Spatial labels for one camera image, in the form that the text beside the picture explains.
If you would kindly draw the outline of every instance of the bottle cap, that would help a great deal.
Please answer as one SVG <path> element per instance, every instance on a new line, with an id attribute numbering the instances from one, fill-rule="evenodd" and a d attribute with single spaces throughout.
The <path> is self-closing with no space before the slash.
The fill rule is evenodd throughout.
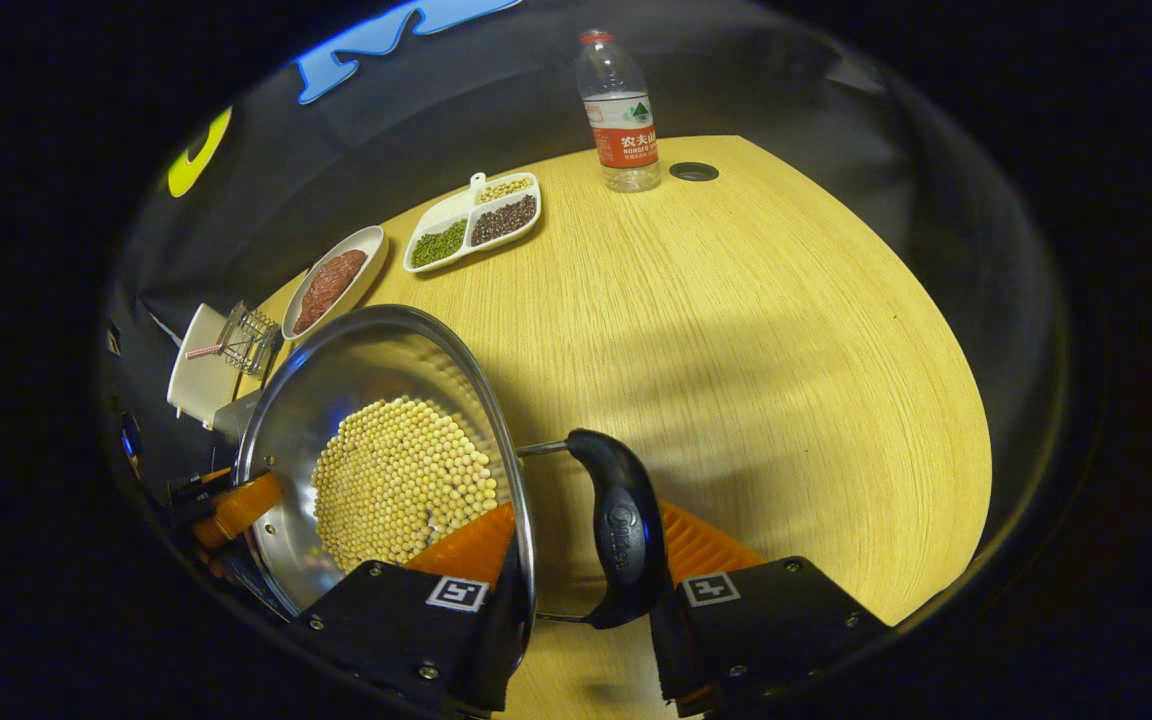
<path id="1" fill-rule="evenodd" d="M 616 36 L 600 31 L 600 29 L 586 29 L 586 31 L 579 37 L 579 40 L 585 44 L 589 44 L 590 41 L 613 41 L 616 40 Z"/>

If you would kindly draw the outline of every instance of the yellow letter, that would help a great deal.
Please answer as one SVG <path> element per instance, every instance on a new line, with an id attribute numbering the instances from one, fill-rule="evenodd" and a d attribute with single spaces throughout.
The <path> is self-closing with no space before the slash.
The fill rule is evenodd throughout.
<path id="1" fill-rule="evenodd" d="M 172 197 L 184 195 L 198 181 L 202 169 L 207 167 L 211 157 L 217 153 L 217 147 L 220 146 L 220 137 L 225 136 L 225 128 L 229 127 L 232 112 L 233 108 L 225 108 L 220 118 L 211 120 L 211 127 L 207 128 L 207 139 L 202 143 L 202 150 L 198 150 L 195 159 L 189 159 L 187 150 L 168 168 L 168 192 L 172 194 Z"/>

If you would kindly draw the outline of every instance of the pan handle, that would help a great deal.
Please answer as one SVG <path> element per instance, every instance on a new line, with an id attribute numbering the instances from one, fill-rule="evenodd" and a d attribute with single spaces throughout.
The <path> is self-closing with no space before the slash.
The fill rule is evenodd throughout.
<path id="1" fill-rule="evenodd" d="M 554 450 L 570 452 L 594 483 L 594 547 L 607 575 L 607 594 L 577 621 L 605 629 L 645 615 L 670 583 L 660 506 L 643 462 L 616 438 L 584 429 L 518 456 Z"/>

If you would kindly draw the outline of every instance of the red label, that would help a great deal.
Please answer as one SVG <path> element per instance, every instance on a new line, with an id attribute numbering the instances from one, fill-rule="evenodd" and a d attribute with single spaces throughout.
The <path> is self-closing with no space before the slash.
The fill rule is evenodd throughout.
<path id="1" fill-rule="evenodd" d="M 608 168 L 641 168 L 657 161 L 655 123 L 635 128 L 593 128 L 598 159 Z"/>

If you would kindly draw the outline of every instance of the red beans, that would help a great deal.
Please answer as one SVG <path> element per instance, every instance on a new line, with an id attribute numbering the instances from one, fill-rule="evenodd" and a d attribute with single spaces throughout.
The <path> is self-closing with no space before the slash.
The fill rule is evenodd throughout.
<path id="1" fill-rule="evenodd" d="M 473 234 L 470 236 L 470 245 L 483 245 L 484 242 L 495 240 L 505 234 L 509 234 L 529 223 L 536 215 L 536 198 L 526 196 L 522 200 L 511 202 L 500 210 L 484 213 L 473 223 Z"/>

